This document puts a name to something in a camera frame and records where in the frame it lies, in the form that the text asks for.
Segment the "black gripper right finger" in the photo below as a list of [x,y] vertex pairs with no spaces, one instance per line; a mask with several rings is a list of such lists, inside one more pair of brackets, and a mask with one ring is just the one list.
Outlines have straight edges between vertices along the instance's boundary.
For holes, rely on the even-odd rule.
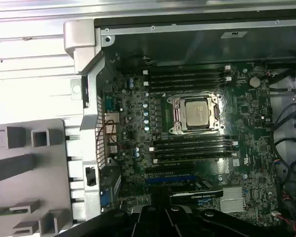
[[165,213],[177,237],[296,237],[296,230],[259,227],[214,209],[172,206]]

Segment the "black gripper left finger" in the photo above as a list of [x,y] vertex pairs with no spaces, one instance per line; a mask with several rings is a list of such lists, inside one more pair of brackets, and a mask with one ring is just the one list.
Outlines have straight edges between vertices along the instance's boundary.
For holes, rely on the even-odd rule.
[[114,209],[70,228],[58,237],[157,237],[161,209],[139,205],[132,214]]

